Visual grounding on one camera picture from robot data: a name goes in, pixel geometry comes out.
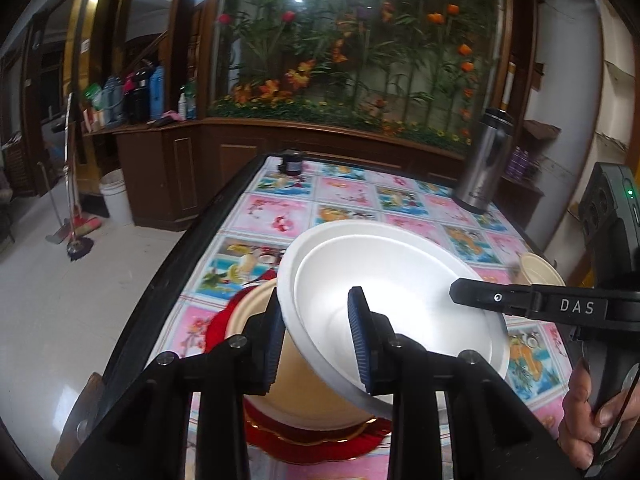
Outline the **person's right hand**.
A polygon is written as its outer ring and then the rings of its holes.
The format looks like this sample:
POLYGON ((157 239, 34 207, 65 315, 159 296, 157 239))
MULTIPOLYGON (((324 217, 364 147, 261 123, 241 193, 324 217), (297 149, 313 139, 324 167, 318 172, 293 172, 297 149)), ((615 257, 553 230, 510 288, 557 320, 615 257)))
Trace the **person's right hand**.
POLYGON ((628 390, 625 389, 594 412, 589 403, 592 390, 589 364, 580 359, 570 374, 568 391, 563 399, 563 419, 559 426, 559 446, 572 465, 587 470, 594 459, 594 446, 602 431, 610 428, 620 414, 628 390))

